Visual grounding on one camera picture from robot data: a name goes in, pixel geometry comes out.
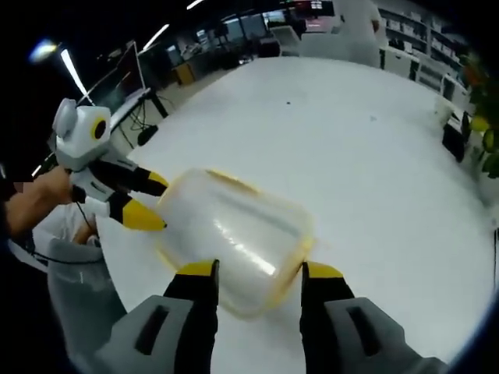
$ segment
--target plastic container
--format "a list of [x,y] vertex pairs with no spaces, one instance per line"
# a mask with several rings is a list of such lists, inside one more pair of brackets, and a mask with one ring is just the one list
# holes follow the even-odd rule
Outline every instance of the plastic container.
[[168,225],[153,234],[161,256],[175,270],[219,259],[220,303],[240,318],[277,305],[313,245],[303,208],[215,171],[187,171],[156,211]]

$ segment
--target fluorescent light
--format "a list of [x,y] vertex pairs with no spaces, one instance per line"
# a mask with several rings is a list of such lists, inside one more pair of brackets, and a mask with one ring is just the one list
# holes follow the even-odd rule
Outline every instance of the fluorescent light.
[[55,52],[57,45],[47,39],[43,39],[30,53],[29,60],[33,63],[45,60],[49,55]]
[[161,35],[161,33],[163,33],[163,31],[165,31],[169,27],[170,27],[170,25],[169,25],[169,23],[167,23],[161,29],[159,29],[159,31],[150,39],[150,41],[148,41],[146,43],[146,45],[143,46],[142,52],[144,52],[145,50],[147,50],[150,47],[150,45],[153,44],[154,41]]
[[191,2],[188,6],[187,6],[187,10],[191,10],[192,8],[194,8],[196,5],[198,5],[200,2],[203,2],[204,0],[196,0],[195,2]]
[[38,173],[38,171],[41,169],[41,165],[38,165],[36,169],[34,169],[34,172],[31,173],[31,176],[34,178],[35,174]]
[[71,74],[71,77],[75,81],[76,86],[80,89],[81,93],[84,96],[87,96],[88,91],[85,88],[85,86],[83,85],[80,77],[78,76],[78,73],[76,72],[75,66],[73,64],[73,60],[71,60],[71,57],[69,56],[69,51],[67,49],[62,51],[61,57],[62,57],[62,61],[64,62],[65,68],[68,69],[68,72],[69,72],[69,74]]
[[230,19],[229,21],[224,21],[226,25],[229,25],[230,23],[238,22],[239,20],[237,18]]

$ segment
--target person's hand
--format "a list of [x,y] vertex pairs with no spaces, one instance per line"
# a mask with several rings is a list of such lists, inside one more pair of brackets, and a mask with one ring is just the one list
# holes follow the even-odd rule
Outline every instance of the person's hand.
[[72,186],[69,174],[61,166],[55,167],[48,173],[38,177],[34,183],[40,183],[48,197],[57,204],[69,204],[73,201]]
[[95,216],[88,218],[87,221],[81,224],[73,238],[73,242],[77,244],[86,244],[92,235],[98,236]]

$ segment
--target white table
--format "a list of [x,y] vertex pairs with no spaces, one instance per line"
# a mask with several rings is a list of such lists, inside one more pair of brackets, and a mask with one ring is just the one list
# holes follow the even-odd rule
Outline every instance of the white table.
[[[493,248],[476,186],[441,145],[436,97],[349,62],[259,59],[200,91],[130,158],[169,180],[215,168],[301,203],[331,244],[311,259],[340,269],[420,354],[450,361],[489,302]],[[124,306],[162,294],[174,274],[150,235],[97,222]],[[252,322],[219,308],[212,372],[305,372],[297,286]]]

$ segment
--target shelf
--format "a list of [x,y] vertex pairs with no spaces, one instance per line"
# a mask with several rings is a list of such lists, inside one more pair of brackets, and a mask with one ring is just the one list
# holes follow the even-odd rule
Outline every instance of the shelf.
[[389,32],[395,33],[395,34],[397,34],[400,37],[404,37],[407,41],[416,41],[418,43],[424,43],[424,44],[426,44],[426,42],[423,39],[421,39],[420,37],[416,37],[414,35],[405,34],[405,33],[403,33],[400,30],[390,29],[390,28],[387,27],[386,31],[387,32],[389,31]]
[[423,23],[423,22],[421,22],[421,21],[417,21],[417,20],[415,20],[415,19],[412,19],[411,17],[406,16],[405,14],[401,14],[401,13],[393,12],[393,11],[391,11],[391,10],[382,9],[382,8],[379,8],[379,10],[380,10],[380,13],[386,13],[386,14],[391,15],[391,16],[397,16],[397,17],[399,17],[400,19],[403,19],[403,20],[405,20],[405,21],[410,21],[410,22],[413,22],[413,23],[418,24],[418,25],[420,25],[420,26],[425,26],[425,27],[426,27],[426,24],[425,24],[425,23]]
[[432,32],[432,34],[437,35],[438,38],[441,39],[441,41],[445,41],[446,43],[450,43],[452,45],[456,44],[455,41],[453,41],[450,37],[447,37],[434,29],[431,29],[431,32]]
[[448,63],[448,65],[450,65],[453,69],[460,70],[462,68],[462,64],[460,62],[454,61],[451,56],[447,56],[444,52],[437,50],[435,47],[432,47],[431,51],[436,52],[438,57],[445,63]]

